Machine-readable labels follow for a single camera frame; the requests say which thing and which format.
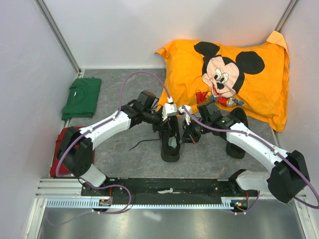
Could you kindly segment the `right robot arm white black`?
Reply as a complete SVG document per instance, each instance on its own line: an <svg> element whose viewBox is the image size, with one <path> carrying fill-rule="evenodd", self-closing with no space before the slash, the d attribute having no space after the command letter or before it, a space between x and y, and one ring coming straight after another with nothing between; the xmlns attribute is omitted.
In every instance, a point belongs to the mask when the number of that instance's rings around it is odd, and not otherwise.
<svg viewBox="0 0 319 239"><path fill-rule="evenodd" d="M179 108L185 115L185 133L195 143L200 136L213 133L228 143L228 153L235 156L235 150L248 153L259 161L267 172L239 170L234 180L228 183L228 190L240 196L248 190L267 191L283 203L296 199L297 194L310 185L309 173L304 156L294 150L281 149L253 133L233 113L222 116L213 102L203 102L198 106L201 118L197 119L189 106Z"/></svg>

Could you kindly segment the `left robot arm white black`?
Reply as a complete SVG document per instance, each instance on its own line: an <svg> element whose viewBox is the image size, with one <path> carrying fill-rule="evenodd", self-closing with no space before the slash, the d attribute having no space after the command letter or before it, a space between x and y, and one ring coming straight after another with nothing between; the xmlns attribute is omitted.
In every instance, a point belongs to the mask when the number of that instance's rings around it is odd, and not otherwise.
<svg viewBox="0 0 319 239"><path fill-rule="evenodd" d="M59 167L63 165L75 177L92 186L97 195L106 195L110 188L108 177L92 163L93 151L105 140L142 122L160 129L176 113L176 105L169 97L168 102L156 112L153 108L155 100L154 94L142 91L136 100L121 106L111 116L96 124L82 129L68 128L56 154L56 172L59 173Z"/></svg>

